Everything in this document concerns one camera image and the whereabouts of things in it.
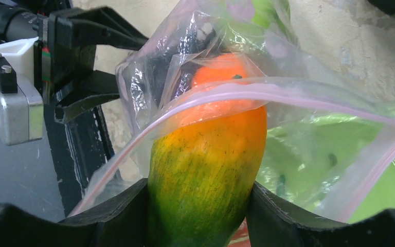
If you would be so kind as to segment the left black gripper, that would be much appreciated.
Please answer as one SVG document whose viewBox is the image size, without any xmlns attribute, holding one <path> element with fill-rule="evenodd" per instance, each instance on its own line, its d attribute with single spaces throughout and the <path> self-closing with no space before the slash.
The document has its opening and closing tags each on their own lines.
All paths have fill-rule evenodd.
<svg viewBox="0 0 395 247">
<path fill-rule="evenodd" d="M 97 45 L 141 49 L 148 37 L 111 7 L 37 13 L 37 90 L 45 104 L 69 83 L 79 84 L 55 106 L 55 122 L 119 98 L 116 76 L 93 70 Z"/>
</svg>

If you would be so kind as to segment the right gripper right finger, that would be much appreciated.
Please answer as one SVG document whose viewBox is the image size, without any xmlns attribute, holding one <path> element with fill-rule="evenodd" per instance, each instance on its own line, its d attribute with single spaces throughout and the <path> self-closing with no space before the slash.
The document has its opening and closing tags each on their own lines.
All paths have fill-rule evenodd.
<svg viewBox="0 0 395 247">
<path fill-rule="evenodd" d="M 246 221 L 251 246 L 395 246 L 395 209 L 345 224 L 280 198 L 258 182 Z"/>
</svg>

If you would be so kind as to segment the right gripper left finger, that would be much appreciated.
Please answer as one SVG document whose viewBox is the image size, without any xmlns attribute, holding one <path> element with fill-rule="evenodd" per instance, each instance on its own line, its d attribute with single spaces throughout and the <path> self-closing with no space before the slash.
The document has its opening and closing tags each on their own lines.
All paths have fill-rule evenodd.
<svg viewBox="0 0 395 247">
<path fill-rule="evenodd" d="M 143 246 L 147 179 L 58 223 L 0 204 L 0 246 Z"/>
</svg>

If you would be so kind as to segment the green orange fake mango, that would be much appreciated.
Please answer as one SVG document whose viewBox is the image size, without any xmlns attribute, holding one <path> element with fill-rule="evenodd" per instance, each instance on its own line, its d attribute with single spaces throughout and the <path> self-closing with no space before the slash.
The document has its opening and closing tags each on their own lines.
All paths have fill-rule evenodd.
<svg viewBox="0 0 395 247">
<path fill-rule="evenodd" d="M 245 218 L 266 135 L 262 106 L 156 140 L 145 246 L 227 246 Z"/>
</svg>

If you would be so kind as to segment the clear zip top bag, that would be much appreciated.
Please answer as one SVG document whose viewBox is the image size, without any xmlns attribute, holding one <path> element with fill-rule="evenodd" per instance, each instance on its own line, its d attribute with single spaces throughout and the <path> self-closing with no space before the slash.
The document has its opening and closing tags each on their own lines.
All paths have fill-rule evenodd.
<svg viewBox="0 0 395 247">
<path fill-rule="evenodd" d="M 180 1 L 116 68 L 132 138 L 97 170 L 79 214 L 112 198 L 119 166 L 225 198 L 239 176 L 320 216 L 347 222 L 395 159 L 395 101 L 357 92 L 302 51 L 287 1 Z"/>
</svg>

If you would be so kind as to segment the orange fake fruit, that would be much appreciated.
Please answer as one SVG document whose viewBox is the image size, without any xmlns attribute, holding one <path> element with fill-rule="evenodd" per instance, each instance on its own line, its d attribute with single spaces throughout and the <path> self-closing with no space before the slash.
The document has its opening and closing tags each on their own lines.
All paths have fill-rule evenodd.
<svg viewBox="0 0 395 247">
<path fill-rule="evenodd" d="M 222 54 L 198 62 L 202 67 L 197 69 L 192 78 L 192 88 L 210 82 L 248 78 L 254 74 L 243 55 Z"/>
</svg>

